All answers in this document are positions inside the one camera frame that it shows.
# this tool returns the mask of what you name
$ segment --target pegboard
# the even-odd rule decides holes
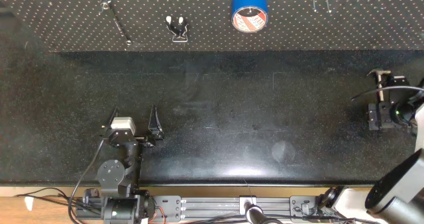
[[[424,49],[424,0],[267,0],[269,21],[247,34],[231,24],[232,0],[113,0],[127,46],[100,0],[1,0],[51,51]],[[183,16],[175,44],[166,16]]]

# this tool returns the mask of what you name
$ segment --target wooden surface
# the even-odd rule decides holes
[[[0,223],[42,223],[61,224],[72,223],[68,217],[66,206],[48,203],[34,199],[32,211],[25,205],[24,197],[11,197],[41,189],[42,187],[2,187],[0,188]],[[73,188],[60,188],[70,195]],[[77,196],[81,196],[86,188],[80,188]],[[147,188],[154,196],[157,195],[179,195],[182,197],[238,197],[250,195],[247,187],[169,187],[169,188]],[[317,196],[323,194],[327,188],[250,188],[252,195],[258,197],[290,197],[290,196]],[[55,190],[43,191],[38,196],[56,195]],[[84,221],[84,223],[102,223],[102,221]]]

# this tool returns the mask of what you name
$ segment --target blue tape roll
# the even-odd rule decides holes
[[[241,32],[257,32],[268,22],[266,0],[233,0],[231,22]]]

